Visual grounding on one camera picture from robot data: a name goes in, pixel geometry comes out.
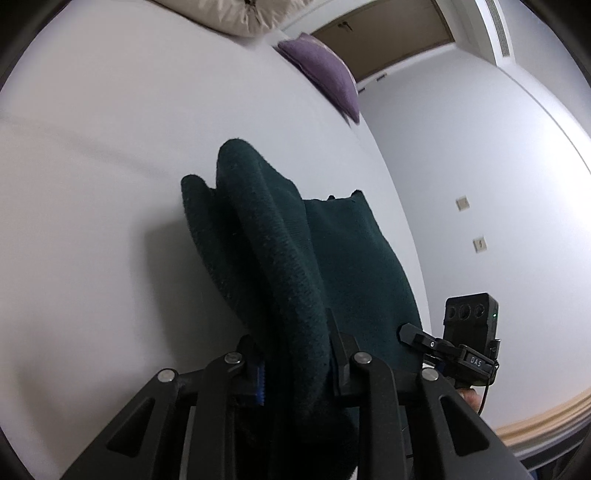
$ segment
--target dark green towel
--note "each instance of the dark green towel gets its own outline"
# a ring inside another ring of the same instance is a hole
[[[421,366],[396,334],[421,325],[410,285],[363,193],[303,200],[242,140],[221,147],[215,189],[195,175],[181,188],[206,268],[266,357],[268,477],[348,479],[357,432],[332,396],[326,308],[363,350]]]

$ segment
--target air vent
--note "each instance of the air vent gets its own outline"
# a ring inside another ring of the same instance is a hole
[[[503,28],[503,22],[501,21],[501,16],[499,15],[499,11],[495,5],[494,0],[485,0],[486,6],[488,7],[488,11],[491,14],[492,21],[495,24],[496,29],[496,36],[499,37],[499,43],[501,44],[501,53],[504,57],[510,57],[511,53],[509,52],[509,42],[507,42],[507,35],[505,34],[505,29]]]

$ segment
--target bed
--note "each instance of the bed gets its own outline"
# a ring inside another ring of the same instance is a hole
[[[0,424],[35,479],[58,478],[159,369],[203,368],[243,334],[180,197],[186,174],[213,185],[229,138],[304,198],[363,190],[430,330],[373,136],[277,54],[280,39],[232,39],[144,0],[73,0],[7,76]]]

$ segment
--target wall outlet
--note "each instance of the wall outlet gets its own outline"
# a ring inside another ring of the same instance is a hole
[[[475,238],[472,243],[474,243],[474,248],[476,249],[476,253],[479,254],[480,252],[484,252],[488,249],[486,246],[486,240],[484,237],[481,236],[480,238]]]
[[[457,209],[462,211],[470,208],[470,203],[466,197],[462,197],[456,200]]]

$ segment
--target black cable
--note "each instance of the black cable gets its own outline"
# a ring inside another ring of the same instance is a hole
[[[495,369],[499,368],[499,362],[495,360]],[[478,410],[478,415],[482,414],[482,410],[484,410],[484,403],[486,402],[486,396],[488,395],[488,387],[491,386],[491,379],[489,378],[486,381],[486,387],[484,389],[484,395],[482,396],[482,403],[480,404],[480,408]]]

